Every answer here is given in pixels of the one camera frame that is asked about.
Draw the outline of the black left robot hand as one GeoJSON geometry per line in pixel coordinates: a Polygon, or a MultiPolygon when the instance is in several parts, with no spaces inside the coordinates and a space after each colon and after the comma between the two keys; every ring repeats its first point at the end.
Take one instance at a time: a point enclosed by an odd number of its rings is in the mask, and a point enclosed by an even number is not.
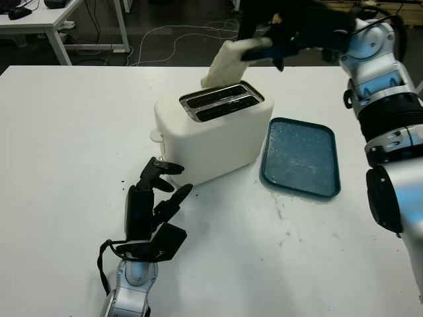
{"type": "Polygon", "coordinates": [[[179,164],[150,158],[137,184],[128,190],[125,217],[127,241],[150,240],[158,226],[168,222],[180,210],[180,204],[191,192],[193,185],[186,184],[176,190],[161,176],[179,175],[183,171],[184,167],[179,164]],[[171,193],[172,196],[155,204],[155,189],[171,193]]]}

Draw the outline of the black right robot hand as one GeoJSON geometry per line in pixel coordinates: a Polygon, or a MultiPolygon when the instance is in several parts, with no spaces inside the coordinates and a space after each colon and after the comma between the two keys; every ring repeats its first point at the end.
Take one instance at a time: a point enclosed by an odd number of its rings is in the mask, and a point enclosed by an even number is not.
{"type": "Polygon", "coordinates": [[[348,51],[356,30],[354,14],[331,9],[322,1],[243,1],[238,39],[252,38],[259,24],[269,23],[263,35],[268,47],[248,49],[241,61],[272,60],[280,71],[284,59],[301,50],[319,48],[324,60],[348,51]]]}

